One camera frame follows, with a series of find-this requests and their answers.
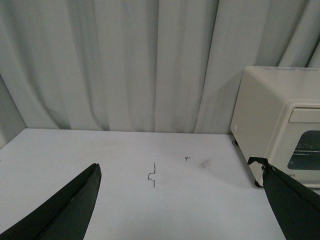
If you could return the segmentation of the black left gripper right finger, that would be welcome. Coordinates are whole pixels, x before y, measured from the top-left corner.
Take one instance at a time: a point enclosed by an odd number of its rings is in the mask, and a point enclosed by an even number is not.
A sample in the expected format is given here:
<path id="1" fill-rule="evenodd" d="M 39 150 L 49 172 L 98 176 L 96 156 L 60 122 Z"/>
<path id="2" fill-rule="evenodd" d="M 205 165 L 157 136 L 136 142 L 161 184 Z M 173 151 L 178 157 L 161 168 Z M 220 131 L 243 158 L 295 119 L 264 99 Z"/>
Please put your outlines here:
<path id="1" fill-rule="evenodd" d="M 250 157 L 248 165 L 261 164 L 263 187 L 274 216 L 287 240 L 320 238 L 320 196 L 271 165 L 266 158 Z"/>

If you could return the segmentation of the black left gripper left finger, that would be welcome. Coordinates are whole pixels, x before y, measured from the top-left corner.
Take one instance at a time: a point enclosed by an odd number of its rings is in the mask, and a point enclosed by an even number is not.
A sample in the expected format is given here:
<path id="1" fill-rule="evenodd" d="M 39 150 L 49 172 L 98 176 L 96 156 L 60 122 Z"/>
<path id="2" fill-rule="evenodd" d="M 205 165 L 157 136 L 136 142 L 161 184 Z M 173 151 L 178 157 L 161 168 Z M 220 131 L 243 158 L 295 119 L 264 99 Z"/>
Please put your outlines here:
<path id="1" fill-rule="evenodd" d="M 29 215 L 0 234 L 2 240 L 83 240 L 102 173 L 94 163 Z"/>

